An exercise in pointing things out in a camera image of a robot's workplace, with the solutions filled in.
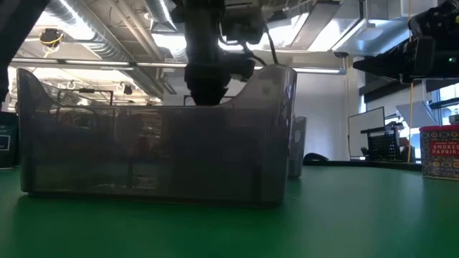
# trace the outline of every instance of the red spice tin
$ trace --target red spice tin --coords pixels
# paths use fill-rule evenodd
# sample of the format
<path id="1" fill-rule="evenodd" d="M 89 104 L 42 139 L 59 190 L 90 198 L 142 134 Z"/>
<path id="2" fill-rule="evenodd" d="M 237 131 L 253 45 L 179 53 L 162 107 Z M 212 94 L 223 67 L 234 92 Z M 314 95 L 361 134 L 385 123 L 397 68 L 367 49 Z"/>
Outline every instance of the red spice tin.
<path id="1" fill-rule="evenodd" d="M 420 128 L 422 174 L 459 180 L 459 125 Z"/>

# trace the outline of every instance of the green tabletop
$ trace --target green tabletop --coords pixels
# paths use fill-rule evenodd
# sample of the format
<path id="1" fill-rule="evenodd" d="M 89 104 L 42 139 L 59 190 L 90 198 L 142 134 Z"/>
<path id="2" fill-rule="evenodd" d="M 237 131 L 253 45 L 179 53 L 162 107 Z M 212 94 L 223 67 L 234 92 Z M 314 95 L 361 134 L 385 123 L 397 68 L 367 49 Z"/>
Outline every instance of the green tabletop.
<path id="1" fill-rule="evenodd" d="M 305 167 L 285 202 L 248 209 L 35 199 L 0 171 L 0 257 L 459 257 L 459 182 Z"/>

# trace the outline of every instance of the plastic storage container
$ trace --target plastic storage container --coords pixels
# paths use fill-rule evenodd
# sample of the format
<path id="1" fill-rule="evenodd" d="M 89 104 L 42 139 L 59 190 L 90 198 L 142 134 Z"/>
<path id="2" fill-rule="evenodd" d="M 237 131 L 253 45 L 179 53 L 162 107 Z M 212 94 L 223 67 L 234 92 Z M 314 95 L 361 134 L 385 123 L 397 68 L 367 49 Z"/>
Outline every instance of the plastic storage container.
<path id="1" fill-rule="evenodd" d="M 26 70 L 18 83 L 23 191 L 283 200 L 296 84 L 289 67 L 264 67 L 214 107 L 88 106 Z"/>
<path id="2" fill-rule="evenodd" d="M 459 125 L 420 128 L 422 174 L 459 180 Z"/>
<path id="3" fill-rule="evenodd" d="M 292 128 L 288 176 L 301 176 L 303 170 L 304 144 L 306 139 L 306 118 L 296 117 Z"/>

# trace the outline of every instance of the yellow cable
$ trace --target yellow cable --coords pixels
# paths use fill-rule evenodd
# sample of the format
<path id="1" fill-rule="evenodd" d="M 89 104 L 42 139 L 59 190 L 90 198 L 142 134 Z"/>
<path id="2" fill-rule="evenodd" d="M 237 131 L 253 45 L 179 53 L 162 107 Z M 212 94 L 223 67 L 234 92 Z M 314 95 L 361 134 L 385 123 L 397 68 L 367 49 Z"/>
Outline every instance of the yellow cable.
<path id="1" fill-rule="evenodd" d="M 51 48 L 54 48 L 55 45 L 56 45 L 56 42 L 52 44 L 52 47 L 50 47 L 50 48 L 48 49 L 48 51 L 46 51 L 46 53 L 44 53 L 44 57 L 43 57 L 43 58 L 47 58 L 48 55 L 52 53 Z"/>
<path id="2" fill-rule="evenodd" d="M 411 19 L 411 0 L 408 0 L 408 22 L 410 22 Z M 410 26 L 408 26 L 408 32 L 410 33 L 410 42 L 412 41 L 412 35 L 411 35 L 411 29 Z M 411 89 L 410 89 L 410 129 L 408 130 L 408 163 L 411 162 L 411 128 L 412 128 L 412 123 L 413 123 L 413 87 L 415 86 L 415 82 L 411 82 Z"/>
<path id="3" fill-rule="evenodd" d="M 42 44 L 55 44 L 55 43 L 57 43 L 58 41 L 60 41 L 61 38 L 62 38 L 63 36 L 64 36 L 64 34 L 62 33 L 58 39 L 55 39 L 55 40 L 50 41 L 50 42 L 44 42 L 44 41 L 40 40 L 40 42 L 41 42 Z"/>
<path id="4" fill-rule="evenodd" d="M 413 124 L 413 87 L 415 86 L 415 82 L 411 82 L 411 93 L 410 93 L 410 130 L 408 132 L 408 136 L 410 139 L 408 140 L 408 163 L 411 161 L 411 128 Z"/>

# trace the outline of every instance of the white wall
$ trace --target white wall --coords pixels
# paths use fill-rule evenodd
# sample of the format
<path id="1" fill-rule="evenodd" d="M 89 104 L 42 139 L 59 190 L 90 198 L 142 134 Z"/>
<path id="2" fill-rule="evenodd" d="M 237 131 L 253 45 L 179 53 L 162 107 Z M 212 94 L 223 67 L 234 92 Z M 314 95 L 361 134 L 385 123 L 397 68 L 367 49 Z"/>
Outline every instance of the white wall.
<path id="1" fill-rule="evenodd" d="M 305 154 L 349 159 L 346 91 L 344 75 L 298 74 L 295 115 L 307 117 Z"/>

